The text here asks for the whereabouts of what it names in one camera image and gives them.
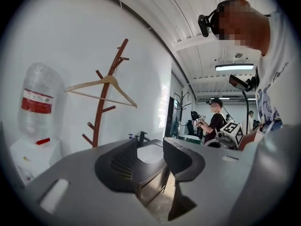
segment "white wall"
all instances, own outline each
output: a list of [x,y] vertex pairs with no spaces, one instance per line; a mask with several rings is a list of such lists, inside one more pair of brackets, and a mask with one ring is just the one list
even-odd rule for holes
[[173,74],[171,74],[171,83],[170,83],[170,94],[169,96],[172,98],[176,98],[179,100],[179,97],[175,95],[177,93],[178,95],[181,95],[182,92],[182,85],[179,83],[179,81],[175,78]]
[[[235,120],[235,122],[238,123],[243,123],[244,120],[246,120],[246,105],[235,105],[235,104],[225,104],[225,108],[226,110],[229,112],[229,114],[233,117],[233,119]],[[207,123],[210,122],[213,113],[210,112],[210,106],[207,104],[196,104],[195,105],[195,109],[194,109],[197,113],[199,113],[200,115],[205,115],[206,119],[205,121]],[[258,120],[258,111],[257,111],[257,107],[255,104],[250,104],[249,105],[249,111],[253,111],[254,112],[254,116],[253,116],[253,120]],[[222,112],[224,114],[224,116],[227,115],[227,112],[225,111],[225,109],[222,109]]]
[[[56,135],[64,155],[89,149],[81,136],[92,138],[87,122],[95,121],[98,100],[63,89],[95,81],[95,70],[106,75],[117,47],[129,39],[124,61],[114,73],[120,87],[138,109],[111,102],[116,109],[103,114],[99,144],[149,133],[162,138],[171,81],[171,57],[156,37],[135,17],[109,0],[30,0],[11,25],[0,62],[0,120],[10,146],[20,137],[17,126],[19,95],[28,67],[45,63],[62,77],[55,113]],[[100,96],[101,86],[85,92]],[[108,99],[126,101],[110,86]]]

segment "faucet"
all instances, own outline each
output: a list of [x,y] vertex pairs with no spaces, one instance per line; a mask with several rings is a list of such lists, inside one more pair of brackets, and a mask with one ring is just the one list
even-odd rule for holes
[[148,139],[147,137],[145,137],[145,134],[147,135],[147,133],[144,132],[144,131],[141,131],[141,132],[140,132],[140,139],[139,139],[139,144],[138,144],[137,148],[143,146],[144,140],[150,141],[150,139]]

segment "black cap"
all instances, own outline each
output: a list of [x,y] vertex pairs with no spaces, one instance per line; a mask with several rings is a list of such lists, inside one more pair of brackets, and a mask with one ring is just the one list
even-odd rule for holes
[[212,99],[209,104],[211,105],[212,103],[217,103],[222,107],[222,100],[219,99],[218,97],[215,97],[214,99]]

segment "red label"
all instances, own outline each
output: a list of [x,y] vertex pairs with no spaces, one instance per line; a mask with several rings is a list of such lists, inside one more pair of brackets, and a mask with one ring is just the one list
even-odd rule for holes
[[30,112],[51,114],[52,100],[51,96],[24,89],[21,108]]

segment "black chair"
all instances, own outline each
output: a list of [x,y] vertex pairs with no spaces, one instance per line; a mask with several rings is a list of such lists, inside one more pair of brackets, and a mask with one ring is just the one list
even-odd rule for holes
[[197,135],[194,133],[196,130],[193,129],[193,124],[192,124],[191,120],[188,121],[186,126],[187,126],[187,129],[188,129],[188,135],[197,137]]

